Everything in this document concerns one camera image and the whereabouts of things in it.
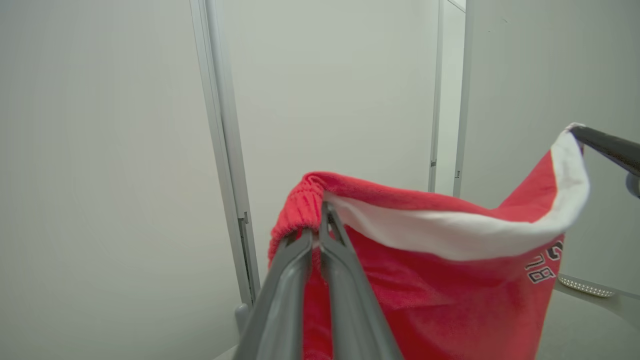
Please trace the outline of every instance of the clothing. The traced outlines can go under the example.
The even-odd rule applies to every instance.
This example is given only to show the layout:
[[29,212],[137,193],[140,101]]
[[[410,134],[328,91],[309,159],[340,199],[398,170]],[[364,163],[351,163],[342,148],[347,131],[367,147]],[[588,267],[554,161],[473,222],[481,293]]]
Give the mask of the clothing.
[[[565,129],[495,209],[329,172],[306,174],[271,233],[317,229],[331,202],[406,360],[534,359],[564,232],[589,192],[580,145]],[[305,289],[305,359],[331,359],[319,254]]]

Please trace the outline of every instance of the red fabric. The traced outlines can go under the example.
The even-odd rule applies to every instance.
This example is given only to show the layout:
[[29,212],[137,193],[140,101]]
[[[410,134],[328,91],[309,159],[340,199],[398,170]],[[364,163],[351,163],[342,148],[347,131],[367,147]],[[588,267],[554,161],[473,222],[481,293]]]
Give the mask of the red fabric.
[[[271,232],[269,260],[285,235],[319,227],[324,192],[389,209],[459,211],[535,222],[548,213],[556,191],[550,153],[496,209],[445,195],[312,172],[286,200]],[[553,277],[559,270],[562,235],[519,256],[451,261],[392,249],[349,227],[347,231],[406,360],[534,359]],[[314,271],[305,290],[304,353],[308,360],[332,358],[328,287],[319,273],[318,255],[314,254]]]

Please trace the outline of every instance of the white panel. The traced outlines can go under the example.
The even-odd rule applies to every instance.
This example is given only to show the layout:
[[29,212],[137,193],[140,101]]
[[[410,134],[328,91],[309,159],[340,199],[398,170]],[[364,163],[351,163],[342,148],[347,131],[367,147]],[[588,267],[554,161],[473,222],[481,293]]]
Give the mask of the white panel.
[[0,359],[235,345],[189,3],[4,1],[0,47]]
[[[640,3],[478,1],[462,198],[497,206],[570,122],[640,142]],[[585,151],[589,202],[564,274],[640,294],[640,200],[625,171]]]
[[465,54],[465,13],[448,1],[444,1],[442,30],[442,83],[435,191],[453,195],[460,124],[462,60]]
[[255,246],[306,172],[427,190],[438,1],[225,0]]

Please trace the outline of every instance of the white door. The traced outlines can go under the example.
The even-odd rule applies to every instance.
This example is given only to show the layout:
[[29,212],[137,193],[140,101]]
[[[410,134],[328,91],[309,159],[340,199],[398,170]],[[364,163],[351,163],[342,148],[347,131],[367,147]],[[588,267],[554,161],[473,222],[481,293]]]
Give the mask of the white door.
[[427,190],[438,1],[222,1],[260,278],[306,172]]
[[0,48],[0,359],[235,345],[189,3],[3,1]]
[[443,0],[442,80],[438,123],[436,193],[453,195],[458,155],[458,126],[462,95],[462,63],[465,54],[465,12],[462,5]]

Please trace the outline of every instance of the metal door frame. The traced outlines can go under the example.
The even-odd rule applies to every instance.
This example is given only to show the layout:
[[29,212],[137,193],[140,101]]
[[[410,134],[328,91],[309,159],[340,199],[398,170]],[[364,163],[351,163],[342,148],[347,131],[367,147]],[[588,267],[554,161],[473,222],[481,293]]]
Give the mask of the metal door frame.
[[438,45],[436,49],[436,85],[433,96],[433,127],[431,129],[431,161],[429,164],[429,192],[435,192],[436,171],[438,161],[438,131],[440,129],[440,92],[442,89],[442,47],[444,37],[444,2],[448,1],[453,6],[465,13],[465,45],[462,65],[462,87],[460,99],[460,119],[458,124],[458,150],[456,152],[456,173],[453,181],[453,196],[460,197],[462,184],[462,164],[465,155],[465,140],[467,138],[467,115],[469,100],[469,80],[471,73],[471,47],[472,47],[472,18],[474,0],[467,0],[466,7],[455,0],[438,1]]
[[260,277],[223,16],[216,0],[191,0],[191,15],[240,298],[251,308]]

